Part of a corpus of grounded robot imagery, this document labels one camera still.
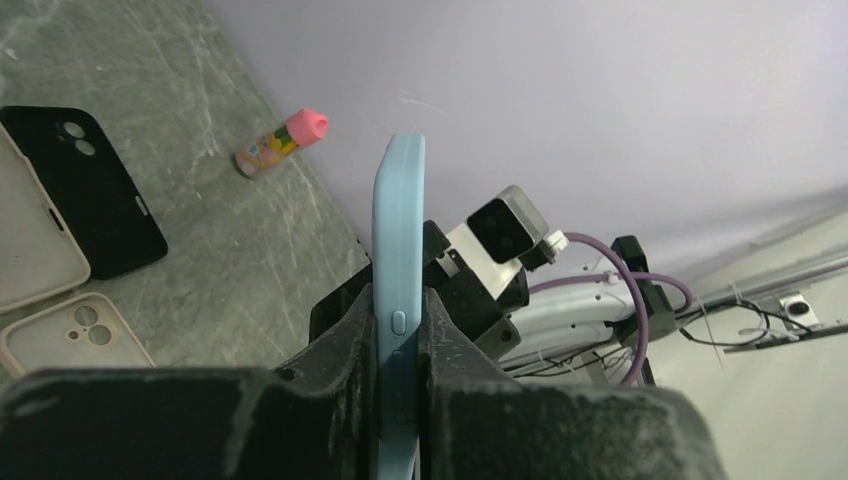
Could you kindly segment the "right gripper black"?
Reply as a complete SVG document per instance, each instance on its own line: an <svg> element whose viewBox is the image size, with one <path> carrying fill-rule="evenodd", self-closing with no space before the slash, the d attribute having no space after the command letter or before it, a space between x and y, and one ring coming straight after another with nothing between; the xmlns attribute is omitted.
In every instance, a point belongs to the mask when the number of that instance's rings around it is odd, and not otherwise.
<svg viewBox="0 0 848 480"><path fill-rule="evenodd" d="M525 272L520 270L495 298L484 287L480 269L470 266L436 222L423 223L423 239L423 284L436 290L455 326L493 360L518 347L521 335L511 314L529 304ZM320 300L310 312L309 340L339 322L372 279L372 265L367 264Z"/></svg>

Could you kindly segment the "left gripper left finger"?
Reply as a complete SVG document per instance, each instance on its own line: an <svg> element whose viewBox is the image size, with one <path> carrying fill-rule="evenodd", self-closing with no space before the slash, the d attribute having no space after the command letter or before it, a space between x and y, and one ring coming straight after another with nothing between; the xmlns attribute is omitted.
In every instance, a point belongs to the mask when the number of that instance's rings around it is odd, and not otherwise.
<svg viewBox="0 0 848 480"><path fill-rule="evenodd" d="M1 398L5 479L367 479L373 300L275 369L43 370Z"/></svg>

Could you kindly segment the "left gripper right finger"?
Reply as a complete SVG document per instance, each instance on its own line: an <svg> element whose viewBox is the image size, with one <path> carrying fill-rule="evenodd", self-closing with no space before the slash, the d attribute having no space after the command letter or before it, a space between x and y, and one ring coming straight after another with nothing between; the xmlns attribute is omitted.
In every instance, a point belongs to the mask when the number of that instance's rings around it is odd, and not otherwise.
<svg viewBox="0 0 848 480"><path fill-rule="evenodd" d="M522 384L424 297L426 479L722 479L708 426L658 387Z"/></svg>

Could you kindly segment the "phone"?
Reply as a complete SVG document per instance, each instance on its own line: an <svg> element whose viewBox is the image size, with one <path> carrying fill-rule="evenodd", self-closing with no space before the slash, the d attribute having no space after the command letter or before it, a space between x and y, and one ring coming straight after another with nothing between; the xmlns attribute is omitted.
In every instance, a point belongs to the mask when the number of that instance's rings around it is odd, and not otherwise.
<svg viewBox="0 0 848 480"><path fill-rule="evenodd" d="M415 467L419 436L417 355L423 308L425 158L423 135L393 135L373 188L378 479L411 479Z"/></svg>

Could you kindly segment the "pale pink phone case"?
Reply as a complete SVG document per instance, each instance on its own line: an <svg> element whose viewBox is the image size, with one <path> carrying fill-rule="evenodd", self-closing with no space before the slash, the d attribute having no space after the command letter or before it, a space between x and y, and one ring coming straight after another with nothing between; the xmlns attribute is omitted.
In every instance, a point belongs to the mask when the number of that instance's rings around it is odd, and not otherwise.
<svg viewBox="0 0 848 480"><path fill-rule="evenodd" d="M115 304L90 292L1 331L1 364L15 378L42 369L153 368Z"/></svg>

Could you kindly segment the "black phone case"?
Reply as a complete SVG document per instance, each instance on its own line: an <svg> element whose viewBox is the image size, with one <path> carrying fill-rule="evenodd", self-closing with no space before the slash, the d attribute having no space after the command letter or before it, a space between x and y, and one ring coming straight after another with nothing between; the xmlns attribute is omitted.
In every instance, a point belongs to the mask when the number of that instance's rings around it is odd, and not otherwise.
<svg viewBox="0 0 848 480"><path fill-rule="evenodd" d="M70 228L93 279L115 278L167 255L151 210L91 114L9 105L1 108L1 123Z"/></svg>

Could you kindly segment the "beige phone case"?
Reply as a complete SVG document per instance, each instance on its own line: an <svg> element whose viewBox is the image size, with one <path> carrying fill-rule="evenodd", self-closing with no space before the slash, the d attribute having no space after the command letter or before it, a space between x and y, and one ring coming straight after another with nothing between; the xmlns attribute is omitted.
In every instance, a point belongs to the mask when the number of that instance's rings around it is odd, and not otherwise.
<svg viewBox="0 0 848 480"><path fill-rule="evenodd" d="M91 267L33 166L1 131L1 312L85 283Z"/></svg>

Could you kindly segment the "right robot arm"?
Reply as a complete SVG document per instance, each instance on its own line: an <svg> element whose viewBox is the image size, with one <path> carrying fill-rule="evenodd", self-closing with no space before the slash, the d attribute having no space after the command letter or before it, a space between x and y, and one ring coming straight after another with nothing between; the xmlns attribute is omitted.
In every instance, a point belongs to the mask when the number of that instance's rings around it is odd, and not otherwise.
<svg viewBox="0 0 848 480"><path fill-rule="evenodd" d="M589 238L494 218L450 232L432 221L381 227L375 259L312 309L310 334L337 323L372 284L378 351L391 353L420 332L421 293L431 287L459 331L516 377L567 371L574 357L619 345L630 356L622 383L641 382L648 342L674 325L663 290L670 278L650 272L638 240L626 236L573 275L529 286L527 274L570 243Z"/></svg>

